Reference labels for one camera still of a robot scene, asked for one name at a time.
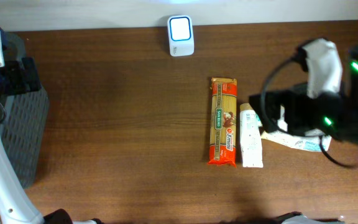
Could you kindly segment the orange spaghetti packet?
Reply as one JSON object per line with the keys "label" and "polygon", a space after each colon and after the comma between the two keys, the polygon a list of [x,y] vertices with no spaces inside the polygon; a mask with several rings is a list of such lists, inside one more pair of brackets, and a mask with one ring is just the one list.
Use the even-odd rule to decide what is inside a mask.
{"label": "orange spaghetti packet", "polygon": [[209,164],[236,165],[237,80],[211,79]]}

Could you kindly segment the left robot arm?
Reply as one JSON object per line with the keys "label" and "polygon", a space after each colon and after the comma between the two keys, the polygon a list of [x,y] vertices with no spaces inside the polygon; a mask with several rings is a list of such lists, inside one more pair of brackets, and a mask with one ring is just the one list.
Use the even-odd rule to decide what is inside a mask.
{"label": "left robot arm", "polygon": [[42,214],[24,189],[34,182],[48,98],[24,41],[0,28],[0,223],[73,223]]}

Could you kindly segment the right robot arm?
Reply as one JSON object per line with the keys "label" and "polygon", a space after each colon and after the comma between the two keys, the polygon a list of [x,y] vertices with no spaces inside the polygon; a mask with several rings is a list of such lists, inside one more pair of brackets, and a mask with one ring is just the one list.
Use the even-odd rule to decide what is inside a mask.
{"label": "right robot arm", "polygon": [[[275,76],[291,63],[308,73],[308,81],[270,91]],[[358,44],[350,49],[348,64],[350,90],[346,92],[335,43],[318,38],[299,45],[292,56],[270,72],[261,92],[249,97],[266,132],[310,138],[310,131],[317,129],[318,139],[328,136],[358,145]]]}

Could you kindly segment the yellow wiper sheet pack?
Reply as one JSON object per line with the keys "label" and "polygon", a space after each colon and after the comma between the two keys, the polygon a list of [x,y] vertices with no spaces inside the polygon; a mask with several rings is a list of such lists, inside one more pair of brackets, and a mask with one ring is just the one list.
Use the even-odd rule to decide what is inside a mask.
{"label": "yellow wiper sheet pack", "polygon": [[[281,105],[280,107],[280,119],[278,120],[278,127],[287,131],[287,123],[284,120],[285,115],[285,108]],[[308,131],[305,135],[307,136],[319,136],[323,133],[318,130],[314,129]],[[262,139],[266,139],[269,141],[273,141],[275,143],[284,145],[286,147],[290,147],[293,149],[299,149],[304,151],[311,151],[311,152],[321,152],[320,149],[320,139],[319,137],[310,138],[310,137],[299,137],[299,136],[292,136],[289,134],[285,134],[281,131],[274,131],[271,133],[267,133],[264,131],[261,135]],[[329,145],[331,143],[332,137],[331,136],[323,136],[322,138],[323,148],[325,151],[328,150]]]}

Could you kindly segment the white conditioner tube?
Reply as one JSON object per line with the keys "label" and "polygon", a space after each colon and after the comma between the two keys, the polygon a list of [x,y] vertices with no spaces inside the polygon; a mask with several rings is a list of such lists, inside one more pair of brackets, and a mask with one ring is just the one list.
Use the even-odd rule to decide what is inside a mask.
{"label": "white conditioner tube", "polygon": [[260,119],[249,103],[240,105],[240,146],[242,166],[263,168]]}

